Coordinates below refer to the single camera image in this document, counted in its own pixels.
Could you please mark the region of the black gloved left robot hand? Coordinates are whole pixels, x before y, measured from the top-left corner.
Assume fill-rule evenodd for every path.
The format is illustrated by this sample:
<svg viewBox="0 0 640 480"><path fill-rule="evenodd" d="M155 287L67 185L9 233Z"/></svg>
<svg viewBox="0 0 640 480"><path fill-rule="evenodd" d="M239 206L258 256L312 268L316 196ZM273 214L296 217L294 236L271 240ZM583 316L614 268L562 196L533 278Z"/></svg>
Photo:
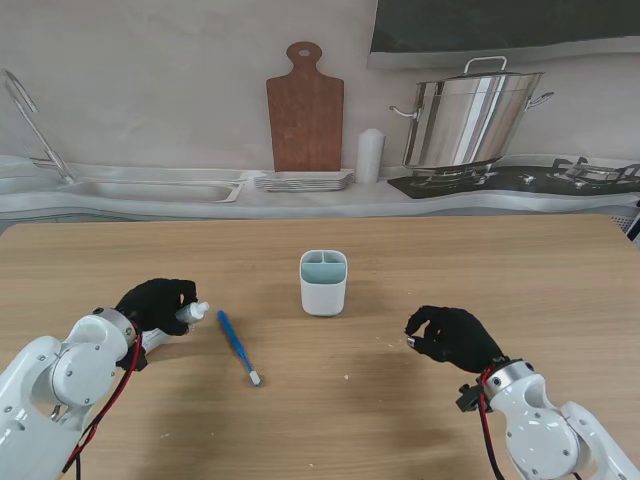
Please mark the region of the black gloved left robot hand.
<svg viewBox="0 0 640 480"><path fill-rule="evenodd" d="M176 313L196 301L194 281L158 278L129 290L115 309L143 332L160 329L170 336L182 336L189 327L177 319Z"/></svg>

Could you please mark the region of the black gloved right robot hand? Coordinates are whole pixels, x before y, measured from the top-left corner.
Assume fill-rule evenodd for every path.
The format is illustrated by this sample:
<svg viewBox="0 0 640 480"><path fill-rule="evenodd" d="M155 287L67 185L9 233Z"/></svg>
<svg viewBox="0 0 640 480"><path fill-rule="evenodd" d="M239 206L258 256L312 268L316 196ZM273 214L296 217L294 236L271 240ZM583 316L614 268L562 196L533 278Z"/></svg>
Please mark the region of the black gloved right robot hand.
<svg viewBox="0 0 640 480"><path fill-rule="evenodd" d="M405 333L416 352L469 373L480 374L495 360L506 359L480 320L464 309L422 306L409 318Z"/></svg>

